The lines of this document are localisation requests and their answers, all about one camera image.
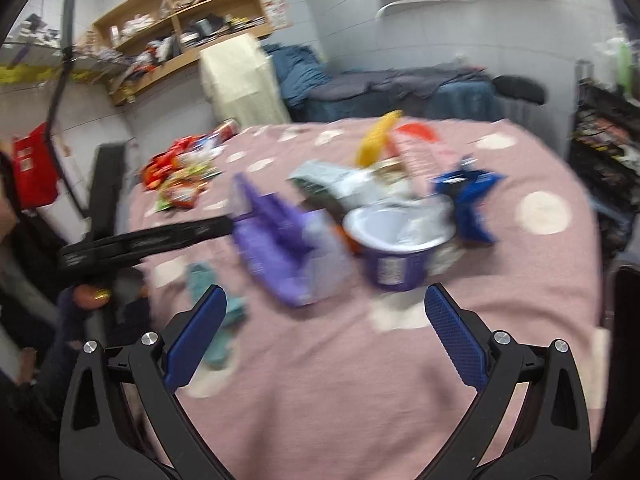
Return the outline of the purple plastic bag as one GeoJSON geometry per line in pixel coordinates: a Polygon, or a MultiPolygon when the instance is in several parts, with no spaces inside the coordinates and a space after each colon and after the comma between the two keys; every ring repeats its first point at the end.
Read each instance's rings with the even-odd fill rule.
{"type": "Polygon", "coordinates": [[[277,193],[262,194],[245,174],[232,179],[232,238],[248,272],[289,308],[339,294],[352,257],[323,210],[303,211],[277,193]]]}

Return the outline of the purple yogurt cup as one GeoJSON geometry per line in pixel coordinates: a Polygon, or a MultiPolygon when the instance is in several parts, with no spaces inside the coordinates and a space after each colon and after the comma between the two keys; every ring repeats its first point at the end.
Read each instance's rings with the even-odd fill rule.
{"type": "Polygon", "coordinates": [[[456,234],[450,201],[438,196],[354,209],[343,228],[361,247],[369,281],[388,292],[421,287],[434,253],[456,234]]]}

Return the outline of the green white snack bag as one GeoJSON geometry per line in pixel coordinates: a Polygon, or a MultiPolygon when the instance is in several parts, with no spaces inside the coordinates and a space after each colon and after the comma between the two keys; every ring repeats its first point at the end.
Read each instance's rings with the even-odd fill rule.
{"type": "Polygon", "coordinates": [[[350,211],[384,198],[382,188],[369,170],[307,160],[288,176],[305,196],[326,196],[350,211]]]}

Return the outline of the blue snack bag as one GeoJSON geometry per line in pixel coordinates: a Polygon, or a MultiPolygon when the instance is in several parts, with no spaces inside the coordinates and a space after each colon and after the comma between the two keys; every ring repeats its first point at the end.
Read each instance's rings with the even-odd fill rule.
{"type": "Polygon", "coordinates": [[[498,172],[477,168],[476,159],[468,155],[454,170],[434,179],[434,192],[451,200],[457,236],[464,244],[492,246],[497,241],[485,224],[480,203],[505,178],[498,172]]]}

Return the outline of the yellow foam fruit net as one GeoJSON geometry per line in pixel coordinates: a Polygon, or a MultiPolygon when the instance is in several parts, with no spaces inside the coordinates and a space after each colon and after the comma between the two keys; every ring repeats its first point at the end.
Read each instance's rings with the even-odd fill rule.
{"type": "Polygon", "coordinates": [[[388,144],[388,137],[401,117],[401,110],[393,110],[383,115],[371,127],[358,146],[355,159],[357,167],[368,168],[381,159],[388,144]]]}

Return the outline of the pink paper package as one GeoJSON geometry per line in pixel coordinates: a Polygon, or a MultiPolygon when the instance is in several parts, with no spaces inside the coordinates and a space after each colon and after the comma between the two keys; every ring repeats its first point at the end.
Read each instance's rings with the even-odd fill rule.
{"type": "Polygon", "coordinates": [[[434,180],[456,168],[459,160],[458,155],[440,141],[427,141],[411,134],[393,132],[390,142],[417,196],[432,194],[434,180]]]}

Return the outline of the orange foam fruit net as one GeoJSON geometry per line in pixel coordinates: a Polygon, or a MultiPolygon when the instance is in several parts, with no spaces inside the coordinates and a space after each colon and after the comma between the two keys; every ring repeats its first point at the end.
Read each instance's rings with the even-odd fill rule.
{"type": "Polygon", "coordinates": [[[396,130],[406,136],[413,136],[427,143],[434,144],[440,141],[440,136],[433,127],[420,122],[407,122],[397,127],[396,130]]]}

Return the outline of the teal crumpled wrapper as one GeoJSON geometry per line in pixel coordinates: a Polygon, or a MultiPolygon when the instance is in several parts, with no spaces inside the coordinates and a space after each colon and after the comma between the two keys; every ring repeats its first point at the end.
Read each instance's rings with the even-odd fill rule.
{"type": "Polygon", "coordinates": [[[232,358],[232,344],[246,320],[246,301],[218,283],[214,269],[206,262],[190,263],[186,287],[198,307],[188,326],[188,335],[201,353],[204,364],[223,370],[232,358]]]}

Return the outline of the red snack wrapper pile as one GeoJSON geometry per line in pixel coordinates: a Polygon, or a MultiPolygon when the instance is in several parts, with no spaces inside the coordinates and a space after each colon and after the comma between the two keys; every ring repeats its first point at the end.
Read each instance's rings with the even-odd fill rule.
{"type": "Polygon", "coordinates": [[[216,134],[184,136],[153,156],[141,170],[143,188],[155,194],[156,212],[193,209],[211,180],[221,174],[216,159],[224,147],[216,134]]]}

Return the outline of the red drink can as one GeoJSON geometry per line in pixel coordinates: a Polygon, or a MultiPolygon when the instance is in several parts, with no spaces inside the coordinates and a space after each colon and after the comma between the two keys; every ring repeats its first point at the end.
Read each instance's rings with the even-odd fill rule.
{"type": "Polygon", "coordinates": [[[241,132],[241,125],[234,118],[221,122],[210,134],[217,144],[223,144],[241,132]]]}

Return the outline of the pink polka dot bedspread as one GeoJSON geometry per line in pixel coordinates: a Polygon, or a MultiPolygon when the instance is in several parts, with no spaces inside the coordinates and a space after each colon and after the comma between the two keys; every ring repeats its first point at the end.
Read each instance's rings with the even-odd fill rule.
{"type": "MultiPolygon", "coordinates": [[[[493,330],[570,344],[587,396],[602,390],[592,343],[600,243],[587,193],[554,151],[510,122],[441,122],[450,148],[502,181],[483,204],[491,247],[452,248],[435,278],[493,330]]],[[[239,479],[412,479],[474,392],[428,324],[422,290],[384,294],[352,275],[326,301],[290,309],[255,282],[230,238],[149,258],[152,318],[189,309],[186,269],[205,262],[247,318],[229,366],[179,393],[198,432],[239,479]]]]}

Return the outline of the cream cloth on chair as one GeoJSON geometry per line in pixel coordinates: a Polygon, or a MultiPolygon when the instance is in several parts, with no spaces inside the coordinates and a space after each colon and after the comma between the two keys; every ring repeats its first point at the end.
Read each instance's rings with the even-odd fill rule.
{"type": "Polygon", "coordinates": [[[235,119],[243,128],[291,122],[271,58],[253,35],[201,50],[198,67],[206,100],[217,118],[235,119]]]}

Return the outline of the wooden cubby shelf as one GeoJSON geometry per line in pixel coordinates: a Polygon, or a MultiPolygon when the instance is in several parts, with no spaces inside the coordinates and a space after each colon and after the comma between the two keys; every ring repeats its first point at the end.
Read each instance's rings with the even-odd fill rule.
{"type": "Polygon", "coordinates": [[[111,83],[114,105],[132,102],[230,38],[272,34],[264,0],[126,0],[93,23],[96,43],[141,65],[111,83]]]}

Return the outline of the blue blanket pile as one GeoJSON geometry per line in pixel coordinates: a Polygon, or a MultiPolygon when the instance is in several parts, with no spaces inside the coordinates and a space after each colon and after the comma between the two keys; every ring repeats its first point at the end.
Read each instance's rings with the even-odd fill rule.
{"type": "Polygon", "coordinates": [[[291,110],[303,106],[312,90],[331,81],[308,46],[264,44],[262,50],[270,57],[281,98],[291,110]]]}

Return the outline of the black metal trolley cart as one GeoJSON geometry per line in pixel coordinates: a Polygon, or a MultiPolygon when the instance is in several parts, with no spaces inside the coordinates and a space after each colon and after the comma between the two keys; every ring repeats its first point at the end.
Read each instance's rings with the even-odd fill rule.
{"type": "Polygon", "coordinates": [[[589,61],[576,63],[575,76],[568,163],[588,191],[609,263],[631,241],[639,217],[639,107],[597,81],[589,61]]]}

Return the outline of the black round stool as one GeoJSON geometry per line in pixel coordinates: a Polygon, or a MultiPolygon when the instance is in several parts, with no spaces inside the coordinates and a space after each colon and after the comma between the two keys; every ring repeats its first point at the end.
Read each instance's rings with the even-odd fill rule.
{"type": "Polygon", "coordinates": [[[492,80],[496,92],[504,98],[524,101],[537,106],[547,102],[547,91],[536,80],[528,77],[501,75],[492,80]]]}

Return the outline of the massage bed with blankets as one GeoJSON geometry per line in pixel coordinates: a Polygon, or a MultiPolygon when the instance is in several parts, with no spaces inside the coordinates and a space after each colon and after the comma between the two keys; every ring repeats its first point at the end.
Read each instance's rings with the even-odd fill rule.
{"type": "Polygon", "coordinates": [[[291,110],[294,122],[381,117],[393,110],[414,118],[498,122],[504,111],[481,68],[457,63],[408,70],[333,75],[291,110]]]}

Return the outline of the green pump bottle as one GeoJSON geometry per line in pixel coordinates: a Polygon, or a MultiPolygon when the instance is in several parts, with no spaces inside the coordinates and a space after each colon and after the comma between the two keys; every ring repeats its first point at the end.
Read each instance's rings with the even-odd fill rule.
{"type": "Polygon", "coordinates": [[[630,96],[632,91],[632,57],[629,44],[625,39],[620,40],[616,55],[616,80],[624,96],[630,96]]]}

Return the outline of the red bag on wall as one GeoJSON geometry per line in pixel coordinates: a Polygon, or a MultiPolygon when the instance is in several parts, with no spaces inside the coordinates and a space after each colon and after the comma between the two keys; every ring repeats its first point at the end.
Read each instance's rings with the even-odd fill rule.
{"type": "Polygon", "coordinates": [[[45,132],[43,122],[28,136],[13,139],[13,175],[21,210],[49,206],[58,198],[58,172],[45,132]]]}

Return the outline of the wall poster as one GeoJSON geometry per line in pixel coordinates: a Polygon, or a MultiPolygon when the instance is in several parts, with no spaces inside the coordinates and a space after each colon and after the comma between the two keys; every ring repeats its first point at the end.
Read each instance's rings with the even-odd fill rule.
{"type": "Polygon", "coordinates": [[[262,3],[272,30],[286,29],[292,26],[286,0],[262,0],[262,3]]]}

